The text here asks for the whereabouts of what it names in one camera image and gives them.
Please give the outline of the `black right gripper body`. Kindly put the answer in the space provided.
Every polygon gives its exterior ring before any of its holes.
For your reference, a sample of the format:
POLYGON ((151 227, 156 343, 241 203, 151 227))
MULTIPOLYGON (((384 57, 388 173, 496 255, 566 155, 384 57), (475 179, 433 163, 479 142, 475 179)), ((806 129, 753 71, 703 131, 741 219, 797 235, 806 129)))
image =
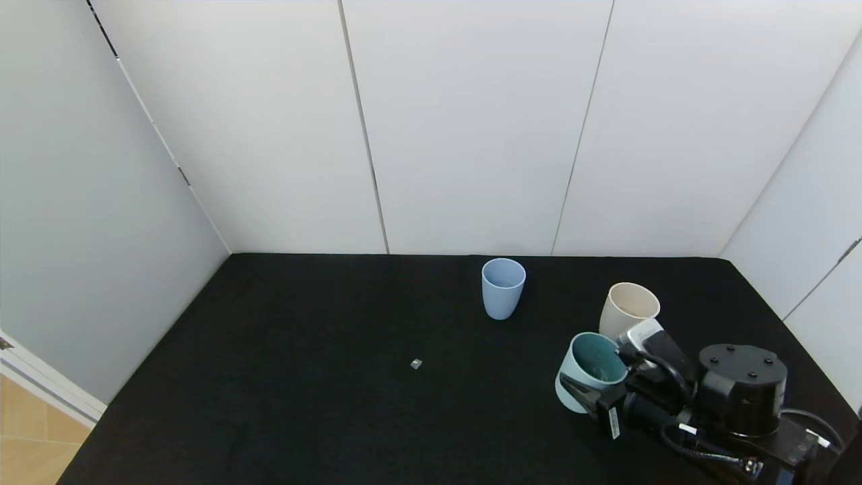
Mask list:
POLYGON ((658 436, 680 414, 679 390, 647 379, 628 379, 600 391, 595 413, 597 423, 613 440, 629 430, 658 436))

